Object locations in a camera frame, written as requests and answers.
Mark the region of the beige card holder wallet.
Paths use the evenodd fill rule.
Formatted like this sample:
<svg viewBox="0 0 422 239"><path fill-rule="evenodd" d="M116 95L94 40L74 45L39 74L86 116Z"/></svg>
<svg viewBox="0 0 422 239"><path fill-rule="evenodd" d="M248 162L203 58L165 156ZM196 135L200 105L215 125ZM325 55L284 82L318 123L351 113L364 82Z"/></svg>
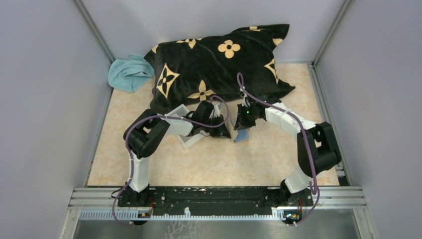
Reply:
<svg viewBox="0 0 422 239"><path fill-rule="evenodd" d="M244 128L244 127L238 127L239 125L239 116L236 116L235 119L232 120L232 124L233 124L233 130L235 132L235 138L233 140L233 143L240 143L243 141L247 141L250 139L249 136L249 128Z"/></svg>

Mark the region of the white plastic card box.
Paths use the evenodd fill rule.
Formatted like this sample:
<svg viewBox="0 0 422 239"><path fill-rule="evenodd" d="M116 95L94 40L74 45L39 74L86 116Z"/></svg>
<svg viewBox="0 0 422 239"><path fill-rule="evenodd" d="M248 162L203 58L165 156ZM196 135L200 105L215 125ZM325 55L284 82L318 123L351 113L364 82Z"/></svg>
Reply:
<svg viewBox="0 0 422 239"><path fill-rule="evenodd" d="M167 121L170 126L166 132L167 135L177 135L179 141L181 142L184 148L189 148L200 139L204 138L204 135L201 133L191 135L190 133L194 129L194 125L191 122L184 121L181 119L171 119L170 117L174 118L182 118L183 116L188 114L188 108L182 104L176 107L174 110L170 111L169 113L165 114Z"/></svg>

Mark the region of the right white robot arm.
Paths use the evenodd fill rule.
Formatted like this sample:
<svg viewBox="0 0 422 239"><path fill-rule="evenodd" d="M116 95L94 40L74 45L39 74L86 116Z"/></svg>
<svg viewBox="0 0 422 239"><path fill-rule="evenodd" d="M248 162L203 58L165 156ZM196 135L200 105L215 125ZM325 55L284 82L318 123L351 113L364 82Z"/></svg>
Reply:
<svg viewBox="0 0 422 239"><path fill-rule="evenodd" d="M244 96L237 106L235 130L248 129L256 125L258 119L272 123L290 134L297 143L298 167L281 183L281 201L293 205L300 198L300 192L316 176L328 171L341 161L341 154L333 127L324 121L316 123L292 111L277 99L256 101Z"/></svg>

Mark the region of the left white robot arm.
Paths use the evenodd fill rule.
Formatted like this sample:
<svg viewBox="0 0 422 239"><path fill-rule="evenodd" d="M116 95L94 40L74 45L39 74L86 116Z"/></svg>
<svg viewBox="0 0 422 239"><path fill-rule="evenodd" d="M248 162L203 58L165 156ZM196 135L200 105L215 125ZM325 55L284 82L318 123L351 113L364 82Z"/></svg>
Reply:
<svg viewBox="0 0 422 239"><path fill-rule="evenodd" d="M176 135L184 148L203 137L231 138L229 117L220 112L224 106L204 101L194 111L179 105L164 115L147 109L130 125L123 139L129 152L129 198L135 205L143 206L149 200L149 161L164 136Z"/></svg>

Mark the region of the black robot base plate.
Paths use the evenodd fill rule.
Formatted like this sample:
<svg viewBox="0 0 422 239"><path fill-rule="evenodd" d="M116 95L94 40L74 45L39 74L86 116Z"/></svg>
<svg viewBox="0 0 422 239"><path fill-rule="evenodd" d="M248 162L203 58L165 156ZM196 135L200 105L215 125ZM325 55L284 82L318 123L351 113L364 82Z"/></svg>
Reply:
<svg viewBox="0 0 422 239"><path fill-rule="evenodd" d="M119 207L147 207L154 216L182 215L189 209L193 216L269 215L272 208L298 208L314 204L309 189L288 194L280 187L170 187L148 186L136 193L127 187L119 196Z"/></svg>

